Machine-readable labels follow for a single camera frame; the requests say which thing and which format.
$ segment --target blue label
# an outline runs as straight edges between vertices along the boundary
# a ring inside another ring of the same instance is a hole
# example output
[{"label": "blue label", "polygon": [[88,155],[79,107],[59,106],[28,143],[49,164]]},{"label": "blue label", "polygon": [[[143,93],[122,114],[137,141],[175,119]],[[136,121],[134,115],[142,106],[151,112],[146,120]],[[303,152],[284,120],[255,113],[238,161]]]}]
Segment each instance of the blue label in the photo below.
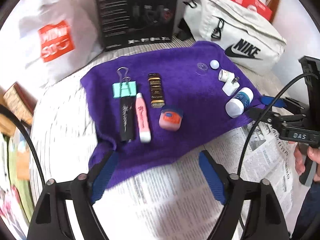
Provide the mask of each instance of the blue label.
[{"label": "blue label", "polygon": [[247,96],[246,93],[242,91],[236,93],[236,95],[233,98],[240,100],[244,108],[247,108],[250,104],[250,98]]}]

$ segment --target pink marker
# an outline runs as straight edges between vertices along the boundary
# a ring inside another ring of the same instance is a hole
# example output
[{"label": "pink marker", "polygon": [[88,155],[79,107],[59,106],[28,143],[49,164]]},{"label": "pink marker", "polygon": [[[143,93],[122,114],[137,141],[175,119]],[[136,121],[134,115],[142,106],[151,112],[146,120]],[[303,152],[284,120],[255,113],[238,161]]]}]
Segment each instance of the pink marker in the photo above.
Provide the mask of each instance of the pink marker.
[{"label": "pink marker", "polygon": [[144,102],[141,93],[138,93],[136,96],[136,114],[138,119],[140,141],[142,143],[149,143],[151,141],[151,133],[148,124],[146,103]]}]

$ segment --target red label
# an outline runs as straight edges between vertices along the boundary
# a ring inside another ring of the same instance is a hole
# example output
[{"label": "red label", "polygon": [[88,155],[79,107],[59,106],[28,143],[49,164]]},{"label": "red label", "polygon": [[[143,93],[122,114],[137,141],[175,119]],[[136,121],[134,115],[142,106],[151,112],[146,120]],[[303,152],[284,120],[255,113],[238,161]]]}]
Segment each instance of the red label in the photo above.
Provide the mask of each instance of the red label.
[{"label": "red label", "polygon": [[46,25],[38,33],[41,41],[41,58],[44,62],[54,60],[75,49],[70,35],[70,26],[65,20],[56,25]]},{"label": "red label", "polygon": [[234,1],[245,8],[248,8],[248,6],[255,7],[257,9],[258,14],[260,14],[267,20],[270,20],[271,18],[272,11],[259,0],[231,0],[231,1]]},{"label": "red label", "polygon": [[165,112],[163,116],[163,120],[170,122],[170,123],[175,123],[179,124],[181,117],[175,112]]}]

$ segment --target finger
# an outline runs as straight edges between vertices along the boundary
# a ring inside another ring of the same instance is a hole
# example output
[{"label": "finger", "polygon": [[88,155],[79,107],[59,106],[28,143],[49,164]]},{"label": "finger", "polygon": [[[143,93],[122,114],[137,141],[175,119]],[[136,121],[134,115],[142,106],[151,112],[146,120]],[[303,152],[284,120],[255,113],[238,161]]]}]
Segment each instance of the finger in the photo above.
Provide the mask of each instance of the finger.
[{"label": "finger", "polygon": [[299,144],[297,144],[296,148],[294,149],[293,155],[294,155],[294,158],[296,159],[295,160],[295,169],[296,169],[298,175],[300,176],[302,173],[304,173],[306,168],[303,164],[303,157],[302,157],[302,153],[299,148]]},{"label": "finger", "polygon": [[296,172],[298,173],[298,175],[300,176],[302,173],[305,172],[306,167],[304,166],[304,164],[298,164],[297,162],[295,163],[295,169]]},{"label": "finger", "polygon": [[318,168],[317,168],[317,172],[316,172],[313,180],[314,180],[315,182],[319,182],[319,181],[320,181],[320,165],[319,165]]},{"label": "finger", "polygon": [[296,162],[298,164],[302,164],[303,163],[302,153],[300,151],[299,144],[297,144],[296,148],[294,149],[293,156],[295,157]]},{"label": "finger", "polygon": [[307,154],[310,158],[310,160],[320,163],[320,150],[319,149],[314,149],[312,147],[309,147],[307,150]]}]

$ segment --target product box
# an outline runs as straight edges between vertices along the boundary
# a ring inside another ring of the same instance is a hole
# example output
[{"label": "product box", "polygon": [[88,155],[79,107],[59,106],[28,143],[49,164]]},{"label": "product box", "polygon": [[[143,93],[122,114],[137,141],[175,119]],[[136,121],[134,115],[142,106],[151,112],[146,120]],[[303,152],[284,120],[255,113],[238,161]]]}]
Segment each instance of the product box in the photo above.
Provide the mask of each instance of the product box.
[{"label": "product box", "polygon": [[170,42],[177,0],[97,0],[105,50]]},{"label": "product box", "polygon": [[259,0],[231,0],[245,8],[256,11],[265,19],[270,20],[272,11]]}]

